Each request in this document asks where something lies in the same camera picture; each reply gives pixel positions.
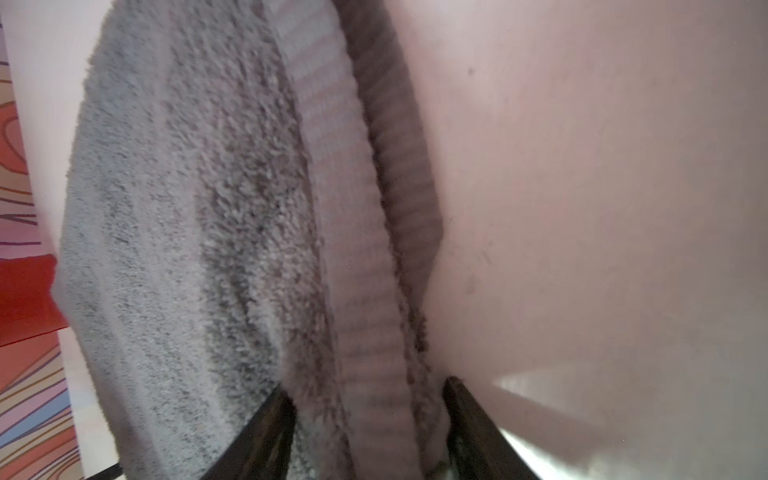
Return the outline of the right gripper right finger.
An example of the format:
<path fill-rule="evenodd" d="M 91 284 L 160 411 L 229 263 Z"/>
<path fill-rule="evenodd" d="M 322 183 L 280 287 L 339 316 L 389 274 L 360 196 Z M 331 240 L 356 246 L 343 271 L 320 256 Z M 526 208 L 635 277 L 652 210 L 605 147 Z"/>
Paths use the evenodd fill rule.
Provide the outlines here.
<path fill-rule="evenodd" d="M 448 450 L 458 479 L 539 480 L 459 378 L 445 380 L 442 396 L 451 421 Z"/>

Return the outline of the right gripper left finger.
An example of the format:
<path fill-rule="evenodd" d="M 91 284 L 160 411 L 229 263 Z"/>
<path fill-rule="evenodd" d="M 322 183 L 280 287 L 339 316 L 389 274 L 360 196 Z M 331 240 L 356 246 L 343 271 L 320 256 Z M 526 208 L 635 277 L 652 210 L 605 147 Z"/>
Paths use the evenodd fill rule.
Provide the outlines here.
<path fill-rule="evenodd" d="M 295 407 L 276 387 L 202 479 L 285 480 L 295 425 Z"/>

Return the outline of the grey towel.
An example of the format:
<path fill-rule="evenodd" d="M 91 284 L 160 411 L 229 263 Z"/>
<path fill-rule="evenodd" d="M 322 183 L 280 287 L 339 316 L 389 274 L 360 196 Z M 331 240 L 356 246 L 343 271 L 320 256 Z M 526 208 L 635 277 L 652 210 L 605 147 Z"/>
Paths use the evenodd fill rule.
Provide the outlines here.
<path fill-rule="evenodd" d="M 130 479 L 199 479 L 281 386 L 293 479 L 428 479 L 442 237 L 380 1 L 117 1 L 84 84 L 53 296 Z"/>

